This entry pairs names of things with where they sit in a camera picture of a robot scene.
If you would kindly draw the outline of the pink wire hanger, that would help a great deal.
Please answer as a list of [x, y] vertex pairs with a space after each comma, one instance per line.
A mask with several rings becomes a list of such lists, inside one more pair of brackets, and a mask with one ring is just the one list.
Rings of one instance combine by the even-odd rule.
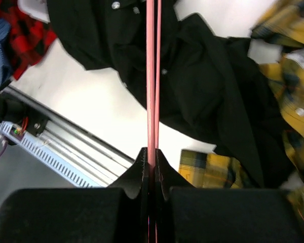
[[159, 148], [162, 1], [146, 2], [146, 110], [149, 168], [148, 242], [157, 242], [156, 153]]

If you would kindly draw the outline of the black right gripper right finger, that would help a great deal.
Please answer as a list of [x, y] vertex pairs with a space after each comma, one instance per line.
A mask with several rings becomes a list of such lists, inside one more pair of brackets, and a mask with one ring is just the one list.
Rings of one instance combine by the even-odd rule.
[[304, 242], [285, 190], [195, 188], [156, 151], [158, 242]]

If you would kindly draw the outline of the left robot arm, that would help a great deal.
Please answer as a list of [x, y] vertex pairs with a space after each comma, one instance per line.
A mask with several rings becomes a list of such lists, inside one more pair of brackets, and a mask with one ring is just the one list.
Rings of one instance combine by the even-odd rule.
[[0, 123], [18, 124], [28, 117], [27, 112], [27, 106], [23, 102], [0, 94]]

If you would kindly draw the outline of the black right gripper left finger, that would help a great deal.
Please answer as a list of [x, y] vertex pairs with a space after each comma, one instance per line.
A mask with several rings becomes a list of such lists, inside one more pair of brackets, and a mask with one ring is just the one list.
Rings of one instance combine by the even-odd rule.
[[0, 207], [0, 242], [147, 242], [147, 149], [108, 187], [28, 188]]

